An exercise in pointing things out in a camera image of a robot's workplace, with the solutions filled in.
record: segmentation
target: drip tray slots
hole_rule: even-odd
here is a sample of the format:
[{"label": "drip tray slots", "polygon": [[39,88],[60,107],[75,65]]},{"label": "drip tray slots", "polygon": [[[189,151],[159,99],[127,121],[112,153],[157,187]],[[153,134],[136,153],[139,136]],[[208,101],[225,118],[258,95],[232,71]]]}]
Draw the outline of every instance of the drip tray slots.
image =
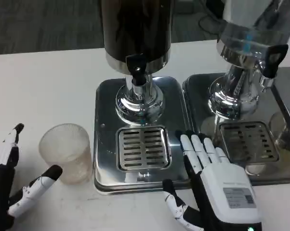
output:
[{"label": "drip tray slots", "polygon": [[268,129],[261,121],[223,123],[220,132],[233,163],[263,163],[279,159]]},{"label": "drip tray slots", "polygon": [[164,168],[169,165],[170,157],[163,128],[122,129],[118,136],[121,170]]}]

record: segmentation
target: white robotic hand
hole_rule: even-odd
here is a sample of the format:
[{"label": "white robotic hand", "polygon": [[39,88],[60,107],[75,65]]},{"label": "white robotic hand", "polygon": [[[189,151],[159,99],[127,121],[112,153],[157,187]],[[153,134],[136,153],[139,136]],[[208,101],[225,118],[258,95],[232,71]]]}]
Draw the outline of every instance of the white robotic hand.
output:
[{"label": "white robotic hand", "polygon": [[185,168],[199,211],[177,195],[171,180],[163,181],[165,201],[173,216],[188,230],[260,231],[261,215],[245,170],[231,164],[211,140],[181,136]]},{"label": "white robotic hand", "polygon": [[14,167],[19,161],[17,144],[23,128],[23,124],[18,124],[0,146],[0,231],[11,228],[14,219],[30,209],[63,172],[59,166],[53,165],[10,197]]}]

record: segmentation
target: clear plastic cup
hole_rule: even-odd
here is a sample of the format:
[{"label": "clear plastic cup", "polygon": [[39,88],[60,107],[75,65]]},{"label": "clear plastic cup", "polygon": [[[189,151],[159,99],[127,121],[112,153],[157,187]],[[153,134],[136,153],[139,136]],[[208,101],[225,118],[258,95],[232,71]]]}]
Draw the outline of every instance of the clear plastic cup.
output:
[{"label": "clear plastic cup", "polygon": [[40,140],[39,152],[48,165],[63,169],[60,180],[77,184],[92,173],[89,136],[76,124],[60,124],[48,130]]}]

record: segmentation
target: white table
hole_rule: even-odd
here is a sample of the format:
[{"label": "white table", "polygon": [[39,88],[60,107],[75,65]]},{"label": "white table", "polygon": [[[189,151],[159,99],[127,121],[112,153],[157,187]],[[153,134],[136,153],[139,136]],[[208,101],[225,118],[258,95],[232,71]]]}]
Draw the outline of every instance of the white table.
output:
[{"label": "white table", "polygon": [[[173,76],[182,83],[192,74],[225,71],[227,63],[218,55],[215,43],[173,44],[169,64],[155,75]],[[290,51],[281,66],[290,66]],[[79,124],[93,143],[96,88],[117,77],[122,75],[108,66],[104,49],[0,55],[0,142],[14,125],[25,124],[19,142],[18,187],[46,169],[38,143],[49,128]],[[290,231],[290,184],[255,187],[255,191],[264,230]],[[179,191],[179,196],[195,205],[190,190]],[[57,182],[14,229],[184,230],[171,217],[161,192],[102,196],[92,181],[76,186]]]}]

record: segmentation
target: stainless steel base plate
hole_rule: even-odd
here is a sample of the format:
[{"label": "stainless steel base plate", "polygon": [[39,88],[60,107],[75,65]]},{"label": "stainless steel base plate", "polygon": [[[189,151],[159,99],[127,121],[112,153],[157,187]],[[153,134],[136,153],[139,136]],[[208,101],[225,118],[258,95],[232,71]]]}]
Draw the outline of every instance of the stainless steel base plate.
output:
[{"label": "stainless steel base plate", "polygon": [[[208,106],[209,87],[211,86],[212,82],[221,75],[221,73],[194,75],[190,76],[183,84],[185,102],[187,104],[189,119],[193,130],[196,133],[203,132],[211,136],[214,134],[215,130],[218,131],[216,133],[217,137],[214,137],[216,140],[216,145],[220,146],[225,151],[229,150],[231,160],[234,160],[234,163],[239,164],[245,168],[253,185],[290,183],[289,151],[276,148],[278,157],[275,154],[272,154],[272,156],[259,154],[258,156],[254,156],[254,160],[253,156],[251,155],[251,159],[247,161],[241,161],[241,157],[244,157],[244,155],[237,156],[233,153],[232,149],[234,147],[228,144],[230,142],[230,137],[225,142],[228,147],[225,147],[225,140],[223,140],[221,132],[224,133],[224,138],[226,138],[227,135],[225,134],[225,131],[223,129],[220,130],[219,127],[222,123],[225,122],[218,123],[218,126],[216,126],[215,115],[211,112]],[[270,128],[269,122],[271,121],[272,116],[276,112],[281,111],[280,105],[283,104],[283,102],[279,99],[280,96],[284,99],[284,103],[286,105],[290,104],[290,81],[287,82],[289,79],[288,76],[290,76],[290,68],[279,69],[276,85],[277,88],[283,87],[284,90],[278,93],[277,90],[275,90],[276,88],[273,88],[272,91],[268,90],[266,93],[260,93],[257,110],[254,112],[254,114],[250,115],[249,118],[241,122],[262,121],[267,128]],[[254,84],[257,87],[257,90],[261,92],[258,79],[255,78]],[[265,140],[269,141],[269,139],[266,139],[266,137],[268,138],[268,136],[270,136],[272,138],[272,132],[273,131],[268,130],[264,134],[260,133],[260,141],[263,140],[261,135],[264,135]],[[270,150],[274,150],[271,142],[266,144],[269,145]]]},{"label": "stainless steel base plate", "polygon": [[164,168],[170,163],[161,127],[123,129],[119,132],[119,167],[124,171]]},{"label": "stainless steel base plate", "polygon": [[231,162],[277,161],[272,138],[263,122],[223,123],[220,132]]},{"label": "stainless steel base plate", "polygon": [[[141,126],[125,123],[116,112],[116,94],[125,83],[125,79],[109,79],[96,92],[94,184],[97,190],[104,194],[161,190],[164,179],[171,179],[176,188],[187,188],[189,181],[178,134],[189,129],[189,123],[180,85],[172,77],[153,78],[163,93],[165,107],[156,122]],[[124,139],[134,135],[133,139]],[[134,155],[127,155],[132,150]]]}]

